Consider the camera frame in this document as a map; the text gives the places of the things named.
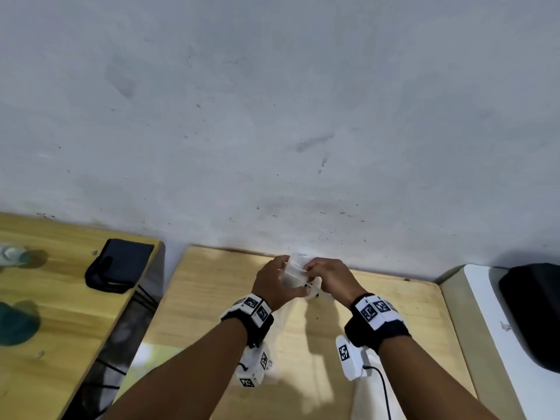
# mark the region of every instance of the person's right arm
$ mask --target person's right arm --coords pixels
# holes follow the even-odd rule
[[[310,280],[321,277],[323,290],[346,308],[367,293],[338,259],[315,258],[305,269]],[[409,336],[383,340],[379,358],[407,419],[497,420]]]

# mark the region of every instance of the teal object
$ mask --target teal object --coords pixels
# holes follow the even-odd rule
[[[39,329],[40,319],[0,302],[0,346],[14,346],[31,339]]]

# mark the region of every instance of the black wrist strap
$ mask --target black wrist strap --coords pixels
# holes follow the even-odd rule
[[[367,346],[379,353],[384,339],[410,336],[395,307],[387,300],[366,293],[351,305],[352,318],[344,326],[348,340],[356,347]]]
[[[228,318],[239,319],[247,330],[247,346],[260,346],[266,337],[270,326],[274,323],[272,310],[260,297],[250,294],[236,301],[231,308],[224,312],[220,320]]]

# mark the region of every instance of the light wood tabletop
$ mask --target light wood tabletop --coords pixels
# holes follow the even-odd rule
[[[34,304],[41,321],[30,340],[0,346],[0,417],[57,420],[66,410],[134,292],[104,293],[85,284],[86,269],[113,238],[154,245],[148,265],[161,245],[149,237],[0,214],[0,242],[48,256],[38,268],[0,269],[0,301]]]
[[[118,396],[149,369],[212,329],[221,313],[250,293],[256,272],[269,260],[266,256],[189,247]],[[417,342],[475,394],[435,283],[355,270],[353,273],[365,289],[395,305]],[[335,338],[343,333],[350,317],[346,308],[326,298],[298,300],[272,349],[276,378],[258,388],[230,384],[212,418],[349,419],[354,383],[343,374]]]

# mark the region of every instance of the wood grain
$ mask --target wood grain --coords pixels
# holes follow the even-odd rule
[[[256,272],[269,260],[267,256],[188,248],[143,343],[176,348],[191,345],[217,324],[231,303],[250,292]],[[474,394],[439,287],[388,275],[353,273],[365,289],[390,300],[418,343]],[[273,350],[275,378],[256,389],[230,385],[212,418],[350,418],[354,384],[344,377],[335,346],[335,338],[349,318],[349,311],[337,302],[298,300]]]
[[[0,271],[0,301],[31,301],[41,320],[27,342],[0,346],[3,418],[56,420],[66,410],[133,293],[103,293],[84,282],[94,251],[113,238],[154,245],[148,264],[161,245],[149,237],[0,214],[0,242],[48,255],[38,268]]]

